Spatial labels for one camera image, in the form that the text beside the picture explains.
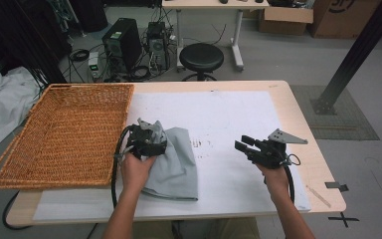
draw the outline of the person's right arm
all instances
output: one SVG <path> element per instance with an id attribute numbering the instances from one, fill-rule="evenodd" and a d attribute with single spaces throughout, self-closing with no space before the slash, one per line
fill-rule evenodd
<path id="1" fill-rule="evenodd" d="M 278 169 L 267 169 L 257 164 L 259 170 L 266 177 L 266 183 L 272 202 L 278 210 L 279 219 L 282 223 L 286 239 L 314 238 L 308 225 L 296 210 L 288 194 L 287 174 L 280 167 Z"/>

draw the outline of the gray cloth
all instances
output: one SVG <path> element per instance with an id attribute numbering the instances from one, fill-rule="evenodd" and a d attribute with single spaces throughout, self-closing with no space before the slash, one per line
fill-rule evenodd
<path id="1" fill-rule="evenodd" d="M 166 199 L 198 200 L 197 167 L 188 130 L 180 127 L 163 130 L 160 121 L 138 122 L 141 128 L 153 130 L 153 142 L 167 140 L 166 151 L 157 156 L 142 191 Z"/>

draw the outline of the desk leg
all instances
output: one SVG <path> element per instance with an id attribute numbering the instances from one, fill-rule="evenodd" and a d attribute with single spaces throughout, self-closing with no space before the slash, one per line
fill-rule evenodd
<path id="1" fill-rule="evenodd" d="M 184 69 L 184 66 L 182 66 L 181 62 L 179 61 L 179 55 L 181 54 L 182 49 L 184 48 L 184 40 L 181 36 L 181 10 L 176 10 L 176 37 L 178 38 L 176 42 L 176 70 L 179 72 L 180 70 Z"/>
<path id="2" fill-rule="evenodd" d="M 244 71 L 244 62 L 241 57 L 240 47 L 238 46 L 238 40 L 240 37 L 241 23 L 243 21 L 243 10 L 238 10 L 237 13 L 237 25 L 235 26 L 234 38 L 231 39 L 232 42 L 232 52 L 234 54 L 235 63 L 237 64 L 238 71 Z"/>

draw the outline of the round stool seat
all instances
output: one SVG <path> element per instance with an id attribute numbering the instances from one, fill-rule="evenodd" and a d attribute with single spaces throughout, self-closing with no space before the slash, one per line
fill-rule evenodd
<path id="1" fill-rule="evenodd" d="M 182 49 L 179 61 L 188 70 L 210 73 L 223 64 L 222 51 L 210 44 L 197 43 Z"/>

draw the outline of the table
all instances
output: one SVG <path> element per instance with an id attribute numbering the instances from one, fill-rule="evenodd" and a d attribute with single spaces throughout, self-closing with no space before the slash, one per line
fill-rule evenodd
<path id="1" fill-rule="evenodd" d="M 290 150 L 304 162 L 298 167 L 299 174 L 304 183 L 306 195 L 311 210 L 316 212 L 343 211 L 346 204 L 340 191 L 326 188 L 324 182 L 333 182 L 333 176 L 327 167 L 315 139 L 303 117 L 302 112 L 284 81 L 239 81 L 239 82 L 187 82 L 187 83 L 141 83 L 136 84 L 136 93 L 189 93 L 204 91 L 265 91 L 269 92 L 282 130 L 301 138 L 306 138 L 308 144 L 289 144 Z M 16 198 L 7 217 L 11 225 L 32 225 L 50 223 L 73 223 L 69 220 L 36 222 L 33 216 L 37 209 L 42 191 L 21 191 Z"/>
<path id="2" fill-rule="evenodd" d="M 268 1 L 264 1 L 263 3 L 256 3 L 255 0 L 248 0 L 247 2 L 239 1 L 239 0 L 229 0 L 227 4 L 220 3 L 219 0 L 163 0 L 163 8 L 166 9 L 175 9 L 176 17 L 177 17 L 177 68 L 184 68 L 179 61 L 179 54 L 183 49 L 183 39 L 181 38 L 181 10 L 183 9 L 237 9 L 237 18 L 236 18 L 236 26 L 235 26 L 235 34 L 234 38 L 231 39 L 232 43 L 232 51 L 235 58 L 235 63 L 239 71 L 244 70 L 244 62 L 241 56 L 240 48 L 238 46 L 238 40 L 241 31 L 241 22 L 243 18 L 243 10 L 257 10 L 269 7 Z"/>

